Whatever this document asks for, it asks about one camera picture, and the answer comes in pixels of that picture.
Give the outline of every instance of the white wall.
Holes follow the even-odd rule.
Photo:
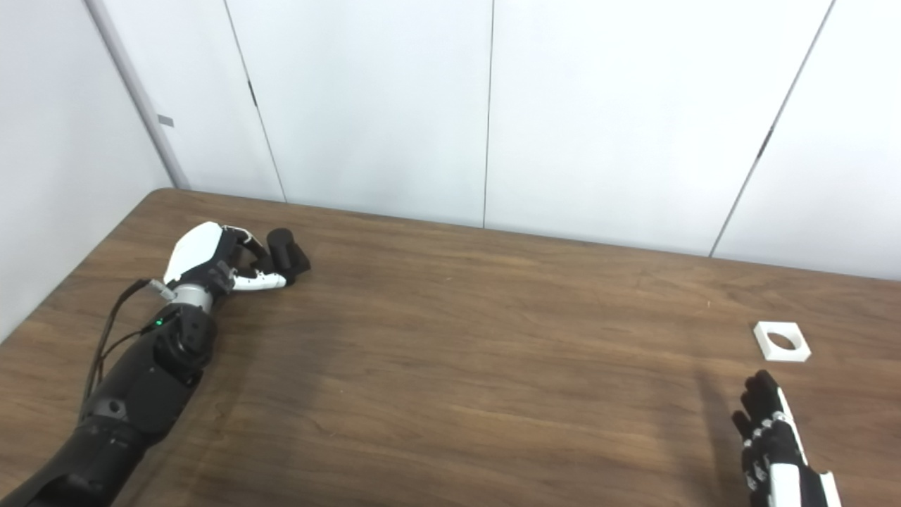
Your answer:
[[[160,130],[179,186],[284,200],[223,0],[87,0],[117,58],[172,118]]]
[[[491,0],[230,0],[287,200],[481,226]]]
[[[3,339],[169,185],[81,2],[0,0],[0,181]]]
[[[707,255],[828,0],[496,0],[486,226]]]
[[[901,280],[899,27],[837,0],[716,257]]]

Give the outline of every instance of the panel seam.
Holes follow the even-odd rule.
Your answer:
[[[782,113],[785,111],[786,104],[791,98],[792,92],[795,91],[795,86],[797,85],[798,80],[801,78],[801,73],[804,72],[804,67],[807,65],[807,61],[810,59],[811,53],[814,52],[816,42],[819,41],[820,34],[823,33],[823,28],[825,27],[826,22],[829,20],[829,14],[832,13],[833,7],[835,7],[835,2],[836,0],[832,0],[829,3],[829,7],[826,8],[826,13],[823,15],[823,20],[820,22],[820,26],[816,29],[814,38],[810,41],[810,46],[807,48],[807,53],[805,53],[804,59],[801,60],[801,65],[797,68],[797,73],[795,74],[795,78],[792,79],[791,85],[788,87],[785,98],[782,99],[782,104],[779,106],[779,110],[776,112],[776,117],[773,118],[773,123],[770,125],[769,130],[767,131],[767,136],[764,138],[763,144],[760,146],[760,150],[757,153],[757,158],[754,159],[754,162],[751,164],[751,168],[748,170],[748,174],[744,178],[742,187],[739,189],[738,194],[735,196],[735,201],[733,202],[732,207],[729,209],[729,214],[726,215],[726,219],[723,221],[723,226],[720,227],[720,232],[718,235],[716,235],[714,245],[713,247],[711,247],[710,254],[707,257],[713,257],[716,254],[716,248],[719,247],[720,241],[723,240],[723,234],[726,232],[726,228],[732,221],[733,216],[735,215],[735,210],[738,208],[739,202],[742,200],[742,197],[744,197],[744,192],[748,188],[748,183],[751,181],[751,177],[754,175],[754,171],[757,170],[757,166],[760,163],[760,159],[763,157],[763,153],[766,151],[770,137],[772,137],[773,133],[776,132],[776,127],[778,125],[779,119],[782,117]]]

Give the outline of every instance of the finger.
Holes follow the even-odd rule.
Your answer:
[[[733,424],[738,429],[739,434],[742,435],[742,439],[748,440],[753,436],[754,427],[751,425],[751,420],[741,410],[733,412]]]

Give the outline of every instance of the black object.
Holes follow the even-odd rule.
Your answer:
[[[145,329],[94,389],[59,452],[0,507],[105,507],[167,436],[210,362],[216,327],[199,307],[169,304]]]
[[[310,260],[294,241],[291,231],[275,229],[266,236],[269,255],[272,256],[272,267],[275,272],[285,277],[287,285],[294,283],[296,276],[310,270]]]

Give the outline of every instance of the black robotic arm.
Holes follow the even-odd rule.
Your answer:
[[[169,260],[165,287],[156,282],[168,304],[94,388],[101,341],[71,437],[0,507],[110,505],[147,450],[175,425],[210,364],[216,303],[232,290],[290,285],[310,269],[287,229],[272,231],[268,246],[267,252],[248,231],[213,222],[184,235]],[[256,257],[250,268],[237,267],[242,250]]]

